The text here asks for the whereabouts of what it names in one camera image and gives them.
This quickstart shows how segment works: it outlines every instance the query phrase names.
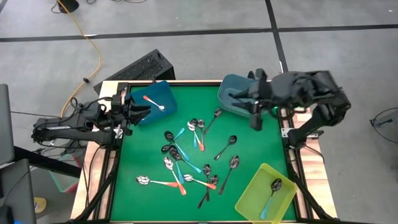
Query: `yellow bin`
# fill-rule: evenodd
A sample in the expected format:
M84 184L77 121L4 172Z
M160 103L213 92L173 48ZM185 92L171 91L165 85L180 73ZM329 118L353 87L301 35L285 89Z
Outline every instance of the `yellow bin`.
M282 187L272 196L266 218L262 220L260 219L260 214L271 196L271 183L277 178L282 180ZM236 203L235 209L250 222L276 224L285 215L296 191L297 186L295 183L273 169L270 165L261 164L259 170L254 174L253 179Z

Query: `yellow object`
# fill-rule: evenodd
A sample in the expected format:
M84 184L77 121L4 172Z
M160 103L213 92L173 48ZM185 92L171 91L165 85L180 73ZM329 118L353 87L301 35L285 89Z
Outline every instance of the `yellow object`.
M47 206L47 201L44 198L35 197L34 203L35 203L35 213L36 214L43 212L45 207Z
M83 32L83 30L81 29L79 23L77 23L77 20L75 19L75 17L74 17L74 16L69 12L69 10L62 4L62 2L61 2L60 0L57 0L57 2L59 3L59 5L61 5L61 6L63 7L63 9L68 13L68 15L69 15L69 16L72 18L72 20L75 22L77 28L78 28L79 31L80 31L81 36L82 36L84 39L90 41L90 43L93 44L95 50L97 51L97 54L98 54L98 66L97 66L97 68L95 69L95 71L94 71L91 75L89 75L89 76L87 77L87 79L90 79L91 77L93 77L94 75L96 75L96 74L98 73L98 71L100 70L100 68L101 68L101 65L102 65L102 56L101 56L100 50L99 50L98 47L94 44L94 42L93 42L92 40L90 40L90 39L84 34L84 32ZM76 90L72 93L72 95L69 97L68 101L65 103L65 105L64 105L63 108L62 108L61 117L63 117L63 116L65 115L65 110L66 110L66 108L67 108L68 103L70 102L70 100L76 95L76 93L79 91L79 89L80 89L84 84L85 84L85 82L82 82L82 83L76 88Z
M266 218L262 220L260 214L271 196L271 184L278 178L282 180L282 187L274 192ZM285 215L296 191L297 186L295 183L270 165L261 164L259 170L254 174L253 179L236 203L235 210L250 222L277 224L280 223Z

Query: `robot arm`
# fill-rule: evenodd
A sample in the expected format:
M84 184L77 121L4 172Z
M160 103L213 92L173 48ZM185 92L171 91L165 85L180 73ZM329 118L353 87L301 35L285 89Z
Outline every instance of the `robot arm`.
M135 105L129 95L125 97L123 105L118 95L103 99L111 101L109 111L102 109L104 105L96 100L83 105L74 105L75 112L69 117L39 118L34 124L33 140L38 143L54 139L94 141L100 146L112 149L117 147L118 134L114 132L115 127L120 125L119 130L131 135L129 125L137 125L150 113L150 106Z
M298 129L290 130L287 135L289 143L297 147L305 143L309 134L322 126L334 126L340 123L351 108L345 93L337 86L329 71L286 72L267 81L263 69L256 70L259 78L247 90L236 95L235 99L252 98L255 103L234 103L234 106L248 110L251 116L251 127L262 129L261 111L267 110L277 119L290 119L294 108L308 108L317 104L312 111L312 118ZM284 108L288 115L280 117L274 113L274 107Z

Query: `gray floor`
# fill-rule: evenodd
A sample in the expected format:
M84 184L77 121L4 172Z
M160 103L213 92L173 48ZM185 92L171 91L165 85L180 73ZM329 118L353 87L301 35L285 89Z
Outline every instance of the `gray floor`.
M393 0L271 0L278 27L395 24ZM53 0L8 0L0 13L0 37L78 35L64 14L52 14ZM271 23L263 0L148 0L142 4L98 1L74 12L86 34L262 27ZM378 112L395 107L398 91L398 29L280 33L289 70L330 70L353 107L336 127L325 128L320 143L338 216L357 222L396 223L397 145L369 125ZM281 72L271 33L95 40L103 67L98 83L153 49L174 65L178 79L221 79L262 67ZM10 88L14 111L55 114L98 61L85 40L1 42L0 83ZM80 101L96 97L91 86ZM30 150L36 117L14 114L15 144ZM396 136L390 131L390 138ZM45 197L39 223L64 221L73 195L57 193L48 173L35 170L35 195ZM57 198L64 197L59 203Z

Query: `blue handle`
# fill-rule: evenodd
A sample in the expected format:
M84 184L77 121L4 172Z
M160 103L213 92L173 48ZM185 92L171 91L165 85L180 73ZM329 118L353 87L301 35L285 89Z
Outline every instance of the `blue handle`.
M175 146L177 147L177 149L179 149L179 151L181 152L181 154L182 154L182 156L184 157L184 159L185 159L186 161L189 161L190 158L189 158L188 154L185 153L185 152L180 148L180 146L178 146L178 144L177 144L176 142L174 142L174 143L175 143Z
M269 206L269 202L271 201L271 198L272 198L272 195L271 195L271 197L269 197L268 202L267 202L267 204L266 204L266 207L265 207L265 208L263 209L263 211L261 212L261 215L260 215L260 218L261 218L261 219L266 219L266 213L267 213L268 206Z
M197 139L195 138L195 135L193 135L193 147L197 148L198 144L197 144Z
M185 131L185 128L182 128L182 129L180 130L180 132L174 137L174 141L175 141L178 137L180 137L180 135L181 135L184 131Z
M192 169L194 169L196 172L198 172L199 174L201 173L201 169L195 167L194 165L192 165L191 163L185 161L186 164L188 164L190 167L192 167Z
M180 171L180 167L178 166L178 162L175 161L175 165L177 165L177 171L178 171L178 179L180 180L180 183L183 184L184 183L184 178L182 177L181 171Z

